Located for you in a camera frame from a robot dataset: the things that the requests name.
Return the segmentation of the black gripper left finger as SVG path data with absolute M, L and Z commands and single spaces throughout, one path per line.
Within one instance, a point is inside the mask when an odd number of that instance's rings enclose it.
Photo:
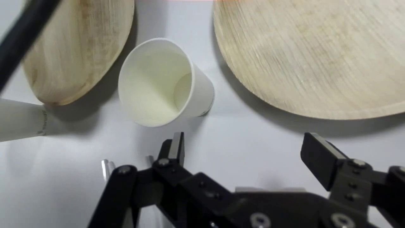
M 125 219 L 137 227 L 147 206 L 157 206 L 174 228 L 236 228 L 226 213 L 231 194 L 204 173 L 190 173 L 183 157 L 185 134 L 176 133 L 149 168 L 114 168 L 88 228 L 123 228 Z

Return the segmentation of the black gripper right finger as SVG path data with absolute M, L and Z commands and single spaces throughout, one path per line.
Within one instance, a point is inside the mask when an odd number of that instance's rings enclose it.
M 374 206 L 393 228 L 405 228 L 405 170 L 391 166 L 374 171 L 364 161 L 350 158 L 316 133 L 305 133 L 302 162 L 330 192 L 323 209 L 323 225 L 372 228 L 368 208 Z

